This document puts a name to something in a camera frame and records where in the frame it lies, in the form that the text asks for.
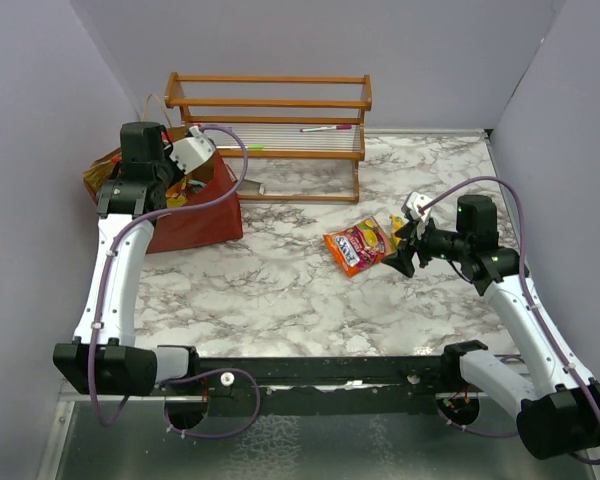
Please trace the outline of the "yellow M&M's packet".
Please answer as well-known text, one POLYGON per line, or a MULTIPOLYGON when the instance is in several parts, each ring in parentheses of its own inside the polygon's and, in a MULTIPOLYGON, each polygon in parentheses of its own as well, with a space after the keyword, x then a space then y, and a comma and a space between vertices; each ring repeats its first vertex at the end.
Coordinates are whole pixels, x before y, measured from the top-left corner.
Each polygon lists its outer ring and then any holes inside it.
POLYGON ((398 246, 400 238, 397 236, 397 232, 404 226, 404 220, 400 216, 391 215, 391 239, 395 247, 398 246))

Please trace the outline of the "orange Fox's candy bag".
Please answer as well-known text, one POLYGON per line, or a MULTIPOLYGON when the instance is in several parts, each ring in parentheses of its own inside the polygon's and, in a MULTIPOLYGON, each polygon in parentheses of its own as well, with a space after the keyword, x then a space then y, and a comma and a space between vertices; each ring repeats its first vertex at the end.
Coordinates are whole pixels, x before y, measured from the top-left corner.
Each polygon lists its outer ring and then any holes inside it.
POLYGON ((185 177, 167 191, 166 206, 168 208, 182 207, 205 187, 205 182, 190 177, 185 177))

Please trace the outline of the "Fox's fruits candy bag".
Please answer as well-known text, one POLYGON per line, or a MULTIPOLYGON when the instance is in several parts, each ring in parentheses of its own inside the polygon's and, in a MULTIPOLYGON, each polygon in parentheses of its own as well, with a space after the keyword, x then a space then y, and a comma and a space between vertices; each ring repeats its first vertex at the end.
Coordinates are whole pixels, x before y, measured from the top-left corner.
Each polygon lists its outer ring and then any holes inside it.
POLYGON ((344 274, 353 277, 395 252, 392 238, 374 216, 344 230, 323 236, 325 245, 344 274))

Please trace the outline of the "gold kettle chips bag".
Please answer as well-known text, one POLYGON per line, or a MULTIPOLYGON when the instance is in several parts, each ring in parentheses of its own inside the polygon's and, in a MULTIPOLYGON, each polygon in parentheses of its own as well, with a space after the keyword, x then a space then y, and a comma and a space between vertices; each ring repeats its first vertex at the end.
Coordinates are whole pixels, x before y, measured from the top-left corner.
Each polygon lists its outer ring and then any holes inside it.
POLYGON ((109 180, 117 163, 121 160, 121 149, 117 148, 97 159, 82 174, 83 184, 93 200, 96 200, 101 187, 109 180))

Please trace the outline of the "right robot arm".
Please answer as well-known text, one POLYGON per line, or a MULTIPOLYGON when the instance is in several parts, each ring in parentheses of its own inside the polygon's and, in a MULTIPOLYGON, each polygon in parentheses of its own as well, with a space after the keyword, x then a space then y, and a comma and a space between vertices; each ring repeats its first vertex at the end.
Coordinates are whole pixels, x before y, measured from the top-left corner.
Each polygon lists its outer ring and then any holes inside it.
POLYGON ((493 200, 461 196, 453 231, 436 226, 430 201, 417 192, 407 197, 407 222, 384 264, 413 277, 434 259, 458 263, 498 314, 528 370, 521 376, 481 342, 467 341, 445 347, 441 383, 452 391, 473 385, 486 393, 515 420, 520 440, 537 459, 600 447, 600 382, 546 314, 519 253, 500 245, 493 200))

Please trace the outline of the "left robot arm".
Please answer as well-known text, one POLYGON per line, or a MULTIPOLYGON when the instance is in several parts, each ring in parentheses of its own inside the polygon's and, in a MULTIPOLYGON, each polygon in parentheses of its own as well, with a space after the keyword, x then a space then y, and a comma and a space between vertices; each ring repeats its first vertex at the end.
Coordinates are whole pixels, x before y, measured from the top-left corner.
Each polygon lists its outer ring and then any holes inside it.
POLYGON ((146 396, 163 382, 190 394, 201 380, 193 350, 138 348, 134 327, 153 214, 165 208, 168 188, 184 173, 159 123, 124 124, 120 146, 121 159, 97 194, 99 246, 88 299, 72 340, 55 346, 53 363, 81 394, 146 396))

